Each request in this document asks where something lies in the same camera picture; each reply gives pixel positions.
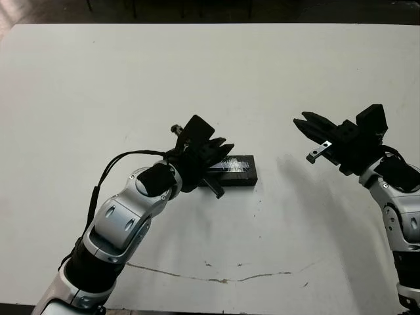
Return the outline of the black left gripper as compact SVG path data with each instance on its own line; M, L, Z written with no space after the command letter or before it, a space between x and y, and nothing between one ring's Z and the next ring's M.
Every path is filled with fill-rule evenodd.
M222 137L213 138L215 129L208 123L173 125L171 132L177 136L177 141L167 152L167 161L180 175L180 191L189 193L204 184L216 198L221 198L224 189L207 172L230 153L234 144L223 144L225 138Z

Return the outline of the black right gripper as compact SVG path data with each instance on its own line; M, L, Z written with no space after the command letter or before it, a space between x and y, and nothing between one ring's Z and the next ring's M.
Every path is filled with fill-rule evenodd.
M338 165L345 175L361 175L382 156L382 139L387 131L384 119L344 120L340 125L314 112L302 112L305 119L293 120L303 135L319 147L306 159L311 163L324 157Z

